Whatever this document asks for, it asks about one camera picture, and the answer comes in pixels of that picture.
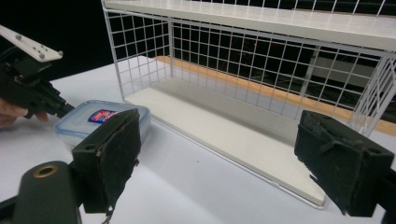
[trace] finger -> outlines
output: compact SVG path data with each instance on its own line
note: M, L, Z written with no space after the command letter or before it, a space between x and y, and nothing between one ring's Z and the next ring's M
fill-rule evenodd
M17 118L10 116L10 115L1 115L0 114L0 126L5 127L11 125L13 122L15 122Z
M40 111L37 114L35 114L35 116L38 118L38 120L43 121L43 122L47 122L49 121L49 116L47 115L47 112L45 111Z
M27 113L27 109L12 105L9 102L0 98L0 114L10 115L14 117L23 117L26 116Z

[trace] plastic food container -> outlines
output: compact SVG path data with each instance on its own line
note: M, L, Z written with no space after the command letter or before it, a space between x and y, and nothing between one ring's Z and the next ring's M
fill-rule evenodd
M111 115L137 108L139 111L140 139L142 144L149 135L151 116L149 109L139 105L126 105L104 101L87 101L79 105L54 125L55 132L66 143L68 150L76 147Z

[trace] shelf wire grid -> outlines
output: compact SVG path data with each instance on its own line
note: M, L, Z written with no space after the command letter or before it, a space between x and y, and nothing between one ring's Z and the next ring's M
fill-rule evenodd
M396 16L394 0L190 0L197 2L271 7L288 10L324 11L350 15Z
M317 111L369 135L396 91L395 52L104 11L124 97L178 77L296 120Z

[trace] table surface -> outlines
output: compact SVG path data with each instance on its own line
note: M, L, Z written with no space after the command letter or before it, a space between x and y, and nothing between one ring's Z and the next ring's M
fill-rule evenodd
M122 102L114 65L52 84L74 106L88 100ZM52 129L57 120L18 119L0 130L0 201L18 193L30 168L72 160ZM371 138L396 152L395 138L381 133ZM384 214L378 206L373 217L343 216L330 200L323 210L315 209L155 120L139 160L112 223L379 223ZM85 214L82 206L80 211L84 224L105 219Z

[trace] white wire shelf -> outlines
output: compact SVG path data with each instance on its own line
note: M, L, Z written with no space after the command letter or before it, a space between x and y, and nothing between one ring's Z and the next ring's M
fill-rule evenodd
M297 121L177 77L130 95L125 101L146 106L156 120L303 202L316 208L325 204L324 191L292 153Z
M185 0L105 1L106 8L396 50L396 19Z

